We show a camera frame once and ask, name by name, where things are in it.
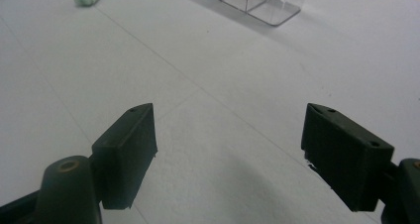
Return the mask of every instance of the white surface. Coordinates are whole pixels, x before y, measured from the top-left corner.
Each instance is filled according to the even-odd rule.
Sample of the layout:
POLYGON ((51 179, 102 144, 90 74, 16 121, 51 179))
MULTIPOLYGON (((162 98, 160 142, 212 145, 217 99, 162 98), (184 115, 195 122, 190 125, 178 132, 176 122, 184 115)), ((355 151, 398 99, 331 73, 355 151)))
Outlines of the white surface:
POLYGON ((396 163, 420 157, 419 15, 416 0, 306 0, 271 28, 217 0, 0 0, 0 205, 152 102, 157 158, 137 207, 105 223, 379 222, 306 167, 305 107, 348 115, 396 163))

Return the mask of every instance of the white table surface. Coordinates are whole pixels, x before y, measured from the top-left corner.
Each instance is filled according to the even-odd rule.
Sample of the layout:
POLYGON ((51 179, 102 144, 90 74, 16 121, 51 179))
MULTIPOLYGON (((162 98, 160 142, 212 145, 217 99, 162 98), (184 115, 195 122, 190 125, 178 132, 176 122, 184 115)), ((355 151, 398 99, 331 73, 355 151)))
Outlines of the white table surface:
POLYGON ((278 28, 217 0, 0 0, 0 205, 152 102, 159 152, 105 223, 380 223, 307 167, 305 108, 419 158, 419 65, 419 0, 306 0, 278 28))

